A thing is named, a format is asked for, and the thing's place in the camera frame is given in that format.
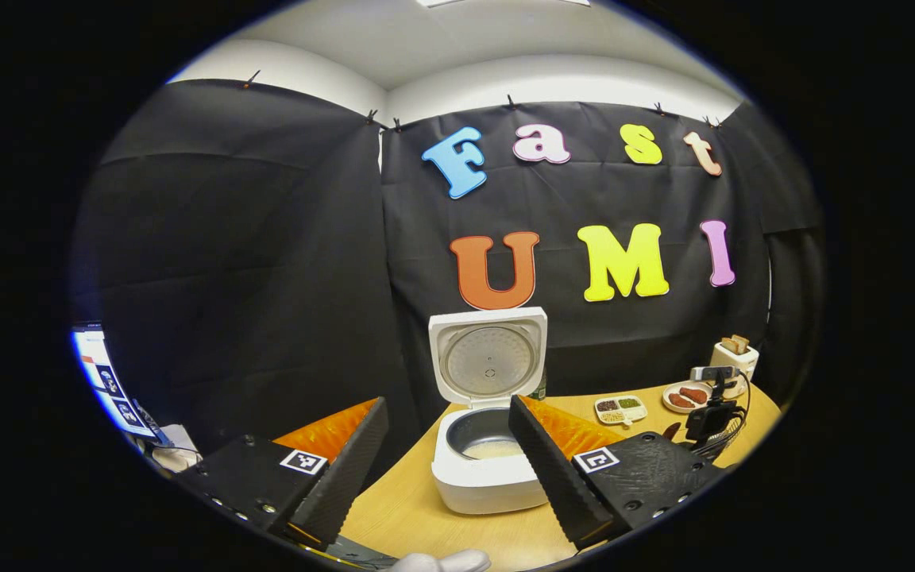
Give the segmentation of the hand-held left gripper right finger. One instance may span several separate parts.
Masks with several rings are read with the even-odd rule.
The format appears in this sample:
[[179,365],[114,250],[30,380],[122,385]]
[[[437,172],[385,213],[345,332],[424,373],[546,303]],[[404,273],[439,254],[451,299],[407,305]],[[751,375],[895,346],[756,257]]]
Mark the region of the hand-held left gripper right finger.
[[647,528],[727,473],[658,432],[624,437],[524,396],[508,426],[578,550]]

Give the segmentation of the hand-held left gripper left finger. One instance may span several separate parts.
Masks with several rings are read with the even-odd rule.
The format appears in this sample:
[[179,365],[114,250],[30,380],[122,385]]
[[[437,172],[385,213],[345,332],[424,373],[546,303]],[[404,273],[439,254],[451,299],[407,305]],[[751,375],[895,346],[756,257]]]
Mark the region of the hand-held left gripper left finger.
[[337,540],[388,433],[377,397],[278,439],[243,435],[180,472],[180,485],[261,532],[307,549]]

